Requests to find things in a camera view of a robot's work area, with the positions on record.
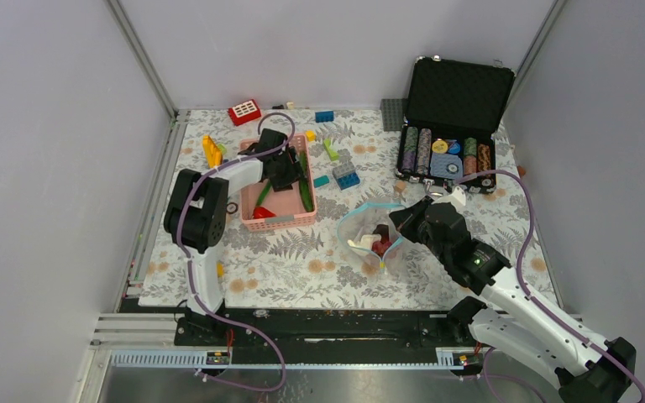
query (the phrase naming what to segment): floral pattern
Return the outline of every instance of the floral pattern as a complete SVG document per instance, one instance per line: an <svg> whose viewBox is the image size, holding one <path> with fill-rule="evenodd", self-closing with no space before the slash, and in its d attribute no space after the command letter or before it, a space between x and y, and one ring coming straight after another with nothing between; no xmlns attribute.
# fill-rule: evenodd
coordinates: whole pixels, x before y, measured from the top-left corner
<svg viewBox="0 0 645 403"><path fill-rule="evenodd" d="M315 189L317 221L300 228L251 233L240 221L241 212L229 216L223 237L223 275L219 277L227 306L274 308L369 308L448 310L470 295L456 285L442 265L421 245L406 246L408 276L394 280L376 267L356 267L346 258L346 245L338 241L336 227L349 211L369 199L386 199L410 206L424 196L421 184L406 184L395 191L399 132L382 131L376 110L335 111L330 123L315 123L314 111L285 111L296 122L296 132L314 130L309 144L313 177L328 175L331 183ZM280 117L265 127L289 133L289 123ZM257 122L235 127L226 111L192 111L181 146L176 172L189 168L206 170L202 137L210 135L226 148L224 159L233 158L243 139L257 137ZM332 180L331 162L323 146L331 139L340 160L351 159L361 184L340 191ZM505 129L495 135L496 165L517 173ZM232 195L231 202L239 202ZM496 192L469 195L463 211L472 235L490 243L514 261L528 230L528 209L518 184L498 177ZM551 301L556 301L547 265L537 238L523 260L526 280ZM156 235L149 270L139 303L143 306L174 306L185 299L186 261L161 227Z"/></svg>

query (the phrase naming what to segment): green vegetable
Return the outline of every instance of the green vegetable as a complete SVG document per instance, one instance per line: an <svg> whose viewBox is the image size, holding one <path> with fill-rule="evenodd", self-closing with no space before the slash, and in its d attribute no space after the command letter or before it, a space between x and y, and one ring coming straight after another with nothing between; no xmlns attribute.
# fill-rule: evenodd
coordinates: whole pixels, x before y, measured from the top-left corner
<svg viewBox="0 0 645 403"><path fill-rule="evenodd" d="M268 196L268 192L270 191L270 181L265 183L265 186L263 186L263 190L260 191L260 194L258 195L258 200L256 201L256 207L260 207L260 205L263 204L263 200L265 200L265 197Z"/></svg>
<svg viewBox="0 0 645 403"><path fill-rule="evenodd" d="M301 191L301 201L302 205L305 207L306 212L312 212L315 210L315 203L312 202L312 193L310 192L310 182L307 179L307 157L305 152L300 153L300 160L302 165L302 171L305 174L305 177L300 180L298 184Z"/></svg>

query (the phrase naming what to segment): black ring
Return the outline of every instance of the black ring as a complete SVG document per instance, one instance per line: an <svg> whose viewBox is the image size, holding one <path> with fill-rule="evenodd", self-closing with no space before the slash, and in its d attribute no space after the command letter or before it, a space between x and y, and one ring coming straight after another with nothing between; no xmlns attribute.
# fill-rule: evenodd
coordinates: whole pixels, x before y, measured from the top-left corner
<svg viewBox="0 0 645 403"><path fill-rule="evenodd" d="M230 206L233 206L233 211L229 210L228 208ZM226 212L228 214L236 214L236 212L239 210L239 205L231 201L229 204L226 205Z"/></svg>

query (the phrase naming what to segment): poker chip case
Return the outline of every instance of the poker chip case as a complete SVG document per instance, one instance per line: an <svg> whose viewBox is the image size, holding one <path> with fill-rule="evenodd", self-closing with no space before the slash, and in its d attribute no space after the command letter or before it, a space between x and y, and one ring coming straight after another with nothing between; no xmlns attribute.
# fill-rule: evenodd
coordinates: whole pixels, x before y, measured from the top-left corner
<svg viewBox="0 0 645 403"><path fill-rule="evenodd" d="M432 180L450 191L454 179L464 174L495 169L493 134L514 80L513 71L504 67L438 56L418 58L404 111L396 175L410 182ZM480 176L462 187L471 193L491 193L496 175Z"/></svg>

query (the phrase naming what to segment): reflective floor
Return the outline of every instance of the reflective floor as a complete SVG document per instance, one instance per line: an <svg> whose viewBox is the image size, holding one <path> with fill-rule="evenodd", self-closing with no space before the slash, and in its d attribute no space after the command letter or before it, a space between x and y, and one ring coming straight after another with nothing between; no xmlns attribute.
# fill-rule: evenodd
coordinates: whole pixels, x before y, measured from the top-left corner
<svg viewBox="0 0 645 403"><path fill-rule="evenodd" d="M540 390L548 403L562 403L558 393L537 374L498 353L490 363L490 374L522 378ZM275 385L275 370L228 370L220 375L248 385ZM212 381L203 383L188 369L110 368L103 386L101 403L383 403L383 402L493 402L483 379L450 379L446 371L400 369L307 369L289 370L280 390L254 393ZM529 390L504 380L492 380L508 403L540 400Z"/></svg>

